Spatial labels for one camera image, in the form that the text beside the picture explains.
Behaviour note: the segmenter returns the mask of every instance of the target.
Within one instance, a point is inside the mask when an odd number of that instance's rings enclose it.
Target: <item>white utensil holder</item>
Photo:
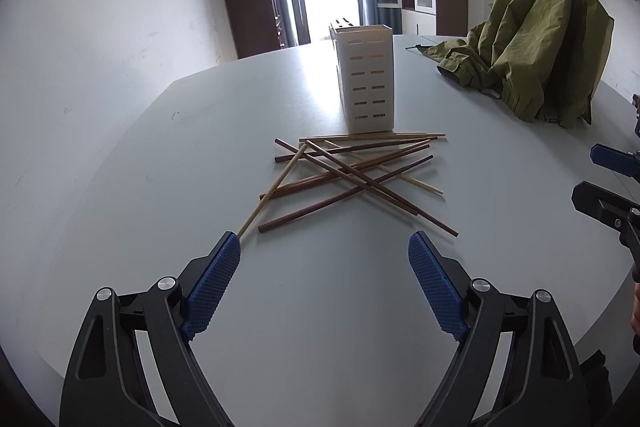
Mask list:
[[[391,28],[336,19],[330,34],[338,57],[340,98],[349,134],[394,128],[394,48]]]

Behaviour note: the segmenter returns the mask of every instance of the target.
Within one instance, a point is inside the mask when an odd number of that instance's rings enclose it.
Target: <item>chopstick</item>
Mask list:
[[[276,138],[276,143],[278,145],[282,145],[285,149],[289,149],[290,151],[291,150],[293,150],[293,151],[296,150],[296,148],[293,147],[292,145],[289,145],[287,142],[283,142],[282,140],[279,140],[277,138]],[[327,163],[325,163],[325,162],[323,162],[323,161],[321,161],[321,160],[319,160],[317,158],[314,158],[313,156],[306,156],[306,155],[303,154],[303,157],[306,160],[309,160],[311,163],[315,163],[319,167],[322,167],[323,169],[327,169],[332,174],[335,174],[336,176],[340,176],[340,178],[343,178],[343,179],[345,179],[345,180],[357,185],[358,187],[364,188],[365,190],[368,190],[369,192],[372,192],[372,194],[375,194],[378,197],[382,198],[383,200],[388,201],[391,204],[394,204],[398,208],[402,208],[402,210],[407,211],[409,214],[412,214],[413,216],[417,216],[418,215],[418,212],[414,208],[409,206],[408,204],[405,204],[404,201],[400,201],[400,200],[398,200],[398,199],[396,199],[396,198],[394,198],[392,196],[389,196],[388,194],[385,194],[383,191],[378,190],[377,187],[369,186],[369,185],[367,185],[366,182],[363,182],[359,178],[350,176],[348,174],[345,174],[344,172],[336,169],[335,167],[332,167],[331,165],[329,165],[329,164],[327,164]]]
[[[258,203],[258,206],[255,207],[254,211],[251,213],[251,215],[244,222],[244,225],[242,225],[242,227],[240,227],[240,230],[238,230],[238,233],[236,234],[238,236],[238,239],[240,239],[242,237],[242,234],[244,232],[246,232],[246,229],[249,228],[249,225],[252,223],[252,221],[255,219],[255,217],[258,215],[258,213],[260,213],[260,211],[262,210],[263,206],[265,206],[265,204],[267,204],[267,201],[269,201],[269,198],[271,198],[271,195],[275,192],[276,188],[278,188],[278,186],[282,183],[282,180],[287,176],[287,174],[289,174],[289,171],[293,168],[293,166],[296,164],[296,162],[300,159],[300,156],[302,156],[305,153],[305,149],[306,149],[306,144],[301,144],[300,147],[298,148],[298,150],[296,151],[296,154],[291,159],[291,161],[289,163],[287,163],[287,166],[280,173],[280,175],[276,178],[276,181],[273,182],[273,185],[271,185],[271,187],[269,187],[269,190],[267,190],[266,194],[264,195],[264,197],[262,198],[260,203]]]
[[[438,139],[438,137],[429,137],[430,139]],[[364,151],[367,149],[378,149],[380,147],[387,147],[387,146],[392,146],[392,145],[405,145],[407,143],[416,143],[416,142],[420,142],[423,141],[424,138],[420,137],[420,138],[409,138],[409,139],[405,139],[405,140],[394,140],[394,141],[384,141],[384,142],[375,142],[375,143],[365,143],[362,145],[352,145],[350,147],[340,147],[334,143],[332,143],[331,145],[333,147],[335,147],[335,149],[331,149],[329,152],[331,154],[339,154],[339,153],[344,153],[344,152],[353,152],[353,151]],[[309,156],[321,156],[320,153],[317,152],[312,152],[312,153],[307,153]],[[293,158],[292,154],[285,154],[283,156],[276,156],[274,158],[276,163],[280,163],[280,162],[288,162]]]
[[[333,142],[346,142],[358,140],[393,140],[393,139],[410,139],[410,138],[437,138],[444,137],[444,133],[428,133],[428,132],[370,132],[365,134],[338,134],[337,136],[309,136],[307,138],[298,139],[299,142],[311,140],[315,142],[324,142],[331,140]]]
[[[335,143],[331,143],[328,140],[326,140],[325,143],[329,144],[331,147],[338,147]],[[331,154],[335,154],[334,151],[335,151],[335,149],[331,149],[329,152]],[[352,156],[356,160],[366,160],[366,158],[364,156],[361,156],[361,155],[356,154],[356,153],[351,152],[351,151],[347,152],[347,154],[349,156]],[[393,169],[391,169],[390,167],[387,167],[386,165],[377,165],[376,167],[378,169],[380,169],[381,171],[393,172]],[[427,184],[425,182],[421,182],[420,180],[412,178],[411,176],[406,176],[405,174],[398,174],[398,178],[400,178],[402,181],[405,181],[407,183],[411,183],[412,185],[415,185],[416,187],[423,188],[424,190],[427,190],[428,192],[432,192],[433,194],[437,194],[439,196],[443,195],[443,191],[440,190],[439,188],[433,187],[430,184]]]
[[[336,165],[339,165],[340,167],[345,169],[347,172],[350,172],[351,174],[354,174],[355,176],[360,178],[362,181],[367,182],[370,185],[373,185],[380,192],[384,192],[387,196],[391,197],[392,199],[395,199],[396,201],[400,201],[401,203],[405,204],[406,206],[408,206],[412,210],[415,210],[422,217],[424,217],[425,219],[428,219],[434,225],[437,225],[438,227],[440,227],[441,229],[445,230],[446,232],[449,232],[452,236],[458,237],[458,232],[456,232],[452,228],[448,227],[443,222],[441,222],[440,220],[438,220],[435,217],[431,216],[430,214],[427,214],[424,210],[422,210],[419,206],[414,205],[411,201],[405,200],[402,196],[399,196],[394,191],[392,191],[390,188],[386,188],[385,185],[379,184],[377,181],[372,180],[371,178],[369,178],[366,174],[358,171],[357,169],[354,169],[349,164],[339,160],[338,158],[336,158],[330,152],[325,151],[324,149],[322,149],[321,147],[319,147],[315,143],[311,142],[311,140],[306,140],[305,143],[309,147],[311,147],[311,149],[313,149],[316,152],[322,153],[322,155],[325,156],[325,158],[330,159],[332,162],[334,162]]]
[[[409,165],[405,165],[404,167],[396,169],[395,171],[390,171],[388,174],[384,174],[383,176],[376,178],[376,181],[378,183],[382,183],[390,178],[393,178],[394,176],[400,175],[402,172],[405,172],[405,171],[408,171],[409,169],[417,167],[421,163],[424,163],[430,160],[431,158],[433,158],[433,155],[425,156],[425,158],[421,158],[413,163],[410,163]],[[291,221],[298,219],[299,217],[303,217],[308,214],[311,214],[312,212],[315,212],[316,210],[320,210],[321,208],[329,206],[330,204],[336,203],[337,201],[343,200],[345,198],[349,198],[350,196],[353,196],[358,192],[362,192],[362,188],[359,186],[353,187],[350,190],[345,190],[344,192],[341,192],[340,194],[338,194],[337,196],[334,196],[333,198],[327,198],[323,201],[320,201],[319,203],[311,204],[309,206],[306,206],[305,208],[302,208],[300,210],[287,214],[286,216],[278,217],[277,219],[273,219],[271,221],[267,221],[266,223],[262,223],[261,225],[258,225],[258,231],[262,233],[262,232],[268,232],[269,230],[277,229],[277,227],[281,227],[286,223],[290,223]]]
[[[370,167],[375,167],[377,165],[380,165],[381,163],[386,163],[388,161],[391,160],[396,160],[398,158],[401,158],[402,156],[405,156],[407,154],[411,154],[414,152],[418,152],[421,151],[423,149],[426,149],[427,147],[429,147],[429,142],[431,141],[431,138],[427,138],[426,140],[417,143],[416,145],[412,145],[412,146],[408,146],[408,147],[404,147],[399,151],[395,151],[389,154],[385,154],[383,156],[377,156],[376,158],[372,158],[370,160],[366,160],[366,161],[362,161],[362,162],[358,162],[358,163],[354,163],[353,165],[351,165],[353,168],[355,169],[368,169]],[[282,142],[282,140],[276,140],[276,143],[279,145],[282,145],[284,142]],[[300,192],[300,190],[305,190],[306,188],[311,188],[311,187],[316,187],[317,185],[322,185],[323,183],[327,182],[327,181],[331,181],[331,180],[335,180],[337,176],[335,176],[332,172],[325,172],[324,174],[316,174],[315,176],[310,176],[308,178],[303,178],[301,180],[298,180],[296,182],[291,182],[288,184],[283,185],[282,187],[278,187],[277,190],[273,193],[273,198],[281,198],[282,196],[285,196],[286,194],[293,194],[294,192]]]

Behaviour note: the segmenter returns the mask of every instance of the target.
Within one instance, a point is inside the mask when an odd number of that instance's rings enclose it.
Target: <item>green jacket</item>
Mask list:
[[[533,121],[542,110],[571,127],[580,116],[590,122],[612,23],[598,0],[495,0],[468,42],[418,49],[461,86],[501,92],[518,118]]]

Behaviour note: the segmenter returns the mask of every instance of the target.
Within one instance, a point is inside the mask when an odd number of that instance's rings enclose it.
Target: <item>white round table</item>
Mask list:
[[[589,160],[596,142],[638,148],[633,107],[603,84],[593,126],[524,123],[405,50],[417,42],[428,43],[394,38],[395,131],[447,134],[430,148],[435,158],[410,172],[444,197],[400,180],[388,186],[460,236],[368,194],[255,230],[344,190],[343,181],[268,204],[243,237],[240,266],[209,329],[192,343],[238,427],[415,423],[457,346],[408,263],[416,230],[504,293],[549,290],[574,342],[628,273],[631,257],[617,234],[576,212],[571,193],[588,180],[640,201],[636,182]],[[330,42],[174,82],[111,152],[56,248],[38,339],[44,359],[64,375],[97,289],[145,291],[209,253],[225,230],[237,231],[282,169],[273,162],[283,153],[275,138],[296,144],[344,132]],[[299,164],[290,176],[315,172]]]

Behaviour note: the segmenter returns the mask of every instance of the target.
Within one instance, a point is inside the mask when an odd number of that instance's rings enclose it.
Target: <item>textured blue pad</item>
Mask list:
[[[463,318],[463,299],[418,233],[409,240],[409,263],[442,331],[463,341],[469,330]]]
[[[187,297],[186,318],[180,327],[180,333],[187,341],[207,329],[239,263],[240,241],[232,233]]]
[[[632,178],[640,173],[640,165],[636,161],[634,155],[612,149],[606,145],[596,143],[591,147],[590,158],[593,163],[609,169],[610,171],[619,172],[623,176]]]

